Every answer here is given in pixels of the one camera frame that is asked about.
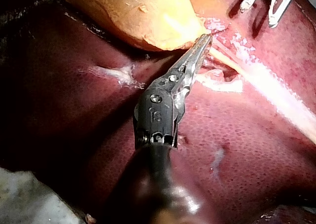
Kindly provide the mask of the left arm instrument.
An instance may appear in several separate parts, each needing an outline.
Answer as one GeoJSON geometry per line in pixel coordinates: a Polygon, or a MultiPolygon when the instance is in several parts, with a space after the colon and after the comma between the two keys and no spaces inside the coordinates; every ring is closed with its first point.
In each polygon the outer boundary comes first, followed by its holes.
{"type": "Polygon", "coordinates": [[[136,149],[155,143],[177,147],[178,124],[191,87],[192,77],[175,71],[167,72],[148,86],[134,109],[136,149]]]}

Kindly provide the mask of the left arm instrument jaw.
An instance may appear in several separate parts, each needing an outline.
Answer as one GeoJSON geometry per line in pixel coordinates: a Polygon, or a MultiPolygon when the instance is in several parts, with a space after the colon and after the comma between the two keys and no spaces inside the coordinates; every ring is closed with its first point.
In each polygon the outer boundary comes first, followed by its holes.
{"type": "Polygon", "coordinates": [[[180,59],[171,67],[174,73],[193,74],[198,61],[202,58],[207,48],[207,34],[201,35],[194,45],[185,52],[180,59]]]}
{"type": "Polygon", "coordinates": [[[185,60],[184,86],[193,85],[195,75],[204,62],[207,52],[210,49],[211,43],[212,35],[203,34],[188,51],[189,56],[185,60]]]}

